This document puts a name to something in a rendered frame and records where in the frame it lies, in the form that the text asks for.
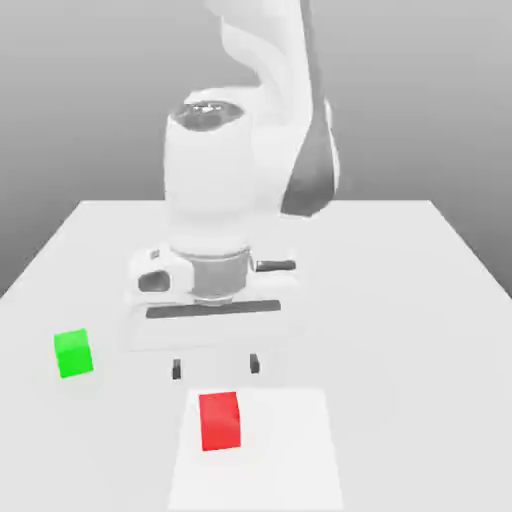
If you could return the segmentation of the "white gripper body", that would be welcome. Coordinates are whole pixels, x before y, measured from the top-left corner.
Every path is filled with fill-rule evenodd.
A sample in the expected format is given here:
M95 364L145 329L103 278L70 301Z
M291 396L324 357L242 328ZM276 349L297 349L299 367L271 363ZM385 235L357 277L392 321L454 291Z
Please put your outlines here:
M241 301L220 307L129 305L124 347L129 351L275 346L298 335L298 299Z

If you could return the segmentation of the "small red cube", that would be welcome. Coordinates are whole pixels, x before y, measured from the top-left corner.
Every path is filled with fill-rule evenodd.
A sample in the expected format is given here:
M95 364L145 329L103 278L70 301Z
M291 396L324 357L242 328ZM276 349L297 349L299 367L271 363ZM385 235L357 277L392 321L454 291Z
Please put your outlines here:
M235 392L201 394L199 412L204 451L241 446L240 411Z

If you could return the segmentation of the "small green cube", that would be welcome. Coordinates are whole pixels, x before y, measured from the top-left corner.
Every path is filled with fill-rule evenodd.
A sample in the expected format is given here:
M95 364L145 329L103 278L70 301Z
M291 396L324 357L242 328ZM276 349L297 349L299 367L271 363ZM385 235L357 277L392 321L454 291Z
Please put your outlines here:
M54 336L54 351L62 379L94 370L88 334L85 329L67 331Z

